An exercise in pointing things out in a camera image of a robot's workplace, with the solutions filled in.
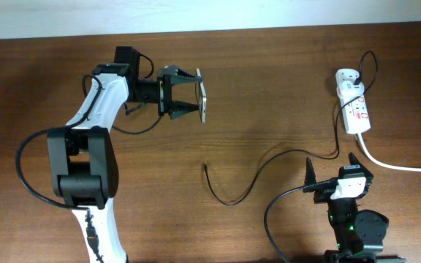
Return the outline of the black flip smartphone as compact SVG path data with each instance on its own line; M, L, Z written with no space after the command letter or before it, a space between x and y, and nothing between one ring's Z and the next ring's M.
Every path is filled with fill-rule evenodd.
M199 81L196 84L196 96L197 96L197 104L199 107L199 114L200 114L200 120L201 123L206 122L206 107L207 107L207 96L205 92L205 86L203 82L203 78L200 72L199 68L196 68L196 74L198 77L201 78L201 81Z

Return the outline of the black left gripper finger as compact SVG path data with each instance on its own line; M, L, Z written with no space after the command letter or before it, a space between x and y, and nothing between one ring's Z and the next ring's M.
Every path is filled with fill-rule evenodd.
M171 119L179 118L185 114L192 113L199 110L198 104L192 104L188 102L172 101L169 110L169 116Z
M186 70L176 65L166 66L162 69L162 76L168 76L170 78L171 85L183 84L183 83L200 83L202 78L197 75L192 75Z

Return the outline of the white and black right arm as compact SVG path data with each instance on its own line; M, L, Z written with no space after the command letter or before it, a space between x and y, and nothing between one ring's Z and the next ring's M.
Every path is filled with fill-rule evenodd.
M353 154L349 165L338 176L317 181L312 161L306 159L303 192L314 194L315 204L327 204L327 217L333 228L337 250L327 250L324 262L406 262L399 256L380 256L389 226L388 217L374 210L360 210L362 199L373 181L373 174Z

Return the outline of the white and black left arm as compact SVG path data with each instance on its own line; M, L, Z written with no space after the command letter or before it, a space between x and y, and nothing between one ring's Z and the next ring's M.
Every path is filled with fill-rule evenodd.
M121 105L148 102L157 104L159 116L197 111L205 118L199 70L166 66L154 80L140 79L137 70L137 63L98 65L88 75L91 88L76 115L47 135L53 191L77 219L90 262L129 261L115 222L119 168L110 139Z

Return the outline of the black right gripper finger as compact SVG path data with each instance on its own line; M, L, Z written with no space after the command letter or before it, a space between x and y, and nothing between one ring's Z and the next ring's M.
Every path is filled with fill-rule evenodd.
M306 175L304 180L304 186L311 186L316 183L316 174L312 161L309 157L306 158Z
M349 153L349 168L350 169L363 169L363 164L358 160L358 158L353 154L353 152Z

